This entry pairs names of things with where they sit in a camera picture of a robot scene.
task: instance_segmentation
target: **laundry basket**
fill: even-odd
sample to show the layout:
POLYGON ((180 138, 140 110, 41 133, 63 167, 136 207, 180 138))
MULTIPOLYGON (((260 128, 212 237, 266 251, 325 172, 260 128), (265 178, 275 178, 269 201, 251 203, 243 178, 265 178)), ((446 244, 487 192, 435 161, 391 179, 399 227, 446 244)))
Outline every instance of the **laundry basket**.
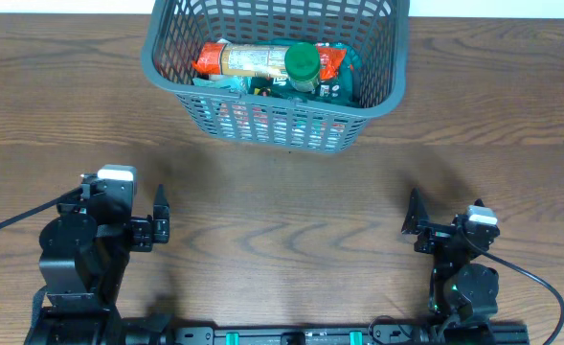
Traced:
POLYGON ((149 80, 214 137, 337 152, 405 92, 409 0, 156 0, 142 52, 149 80), (206 42, 341 42, 362 59, 360 108, 194 86, 206 42))

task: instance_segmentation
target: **orange package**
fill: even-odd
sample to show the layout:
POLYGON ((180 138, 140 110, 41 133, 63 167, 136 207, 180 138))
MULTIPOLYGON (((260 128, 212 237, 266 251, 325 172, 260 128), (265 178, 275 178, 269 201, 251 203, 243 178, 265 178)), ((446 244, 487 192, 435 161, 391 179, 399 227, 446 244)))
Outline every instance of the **orange package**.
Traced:
MULTIPOLYGON (((283 56, 288 46, 233 45, 205 43, 197 62, 196 72, 204 75, 287 78, 283 56)), ((320 53, 320 80, 337 76, 337 70, 346 57, 345 49, 316 47, 320 53)))

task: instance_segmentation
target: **basket rim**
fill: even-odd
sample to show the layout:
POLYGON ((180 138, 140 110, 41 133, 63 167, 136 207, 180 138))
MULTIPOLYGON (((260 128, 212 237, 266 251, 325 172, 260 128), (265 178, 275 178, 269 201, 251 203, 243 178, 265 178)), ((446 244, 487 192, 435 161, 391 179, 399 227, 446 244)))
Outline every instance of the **basket rim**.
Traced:
POLYGON ((215 98, 224 101, 246 102, 247 104, 264 104, 312 112, 321 112, 345 116, 350 118, 378 118, 393 111, 402 101, 406 88, 406 66, 409 50, 409 4, 410 0, 400 0, 398 28, 395 35, 395 62, 393 72, 392 92, 379 105, 370 108, 354 108, 331 103, 316 101, 297 102, 257 95, 247 95, 229 90, 215 89, 194 85, 184 85, 165 79, 154 66, 154 44, 158 39, 162 17, 167 7, 174 4, 174 0, 156 0, 147 29, 146 42, 141 50, 141 64, 147 79, 163 90, 184 96, 215 98))

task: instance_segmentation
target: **green lid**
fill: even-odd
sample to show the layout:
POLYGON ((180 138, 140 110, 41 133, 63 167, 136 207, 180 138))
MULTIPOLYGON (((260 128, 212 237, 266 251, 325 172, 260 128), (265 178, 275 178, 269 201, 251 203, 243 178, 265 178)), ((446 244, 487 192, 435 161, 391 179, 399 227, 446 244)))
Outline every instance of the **green lid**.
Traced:
POLYGON ((313 44, 297 43, 285 52, 285 70, 294 81, 311 81, 320 73, 320 53, 313 44))

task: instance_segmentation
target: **table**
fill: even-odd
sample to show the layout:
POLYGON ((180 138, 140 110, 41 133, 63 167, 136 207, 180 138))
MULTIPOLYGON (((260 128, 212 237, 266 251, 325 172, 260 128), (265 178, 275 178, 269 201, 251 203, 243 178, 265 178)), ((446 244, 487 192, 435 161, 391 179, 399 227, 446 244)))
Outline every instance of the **table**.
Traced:
MULTIPOLYGON (((219 326, 368 323, 426 314, 432 258, 400 234, 412 187, 435 220, 475 198, 499 216, 500 255, 564 296, 564 20, 411 19, 402 105, 337 155, 219 141, 151 85, 146 15, 0 15, 0 220, 106 163, 158 183, 170 243, 132 255, 118 307, 219 326)), ((48 210, 0 231, 0 344, 22 343, 43 285, 48 210)), ((504 267, 496 320, 532 343, 558 305, 504 267)), ((564 344, 564 330, 557 343, 564 344)))

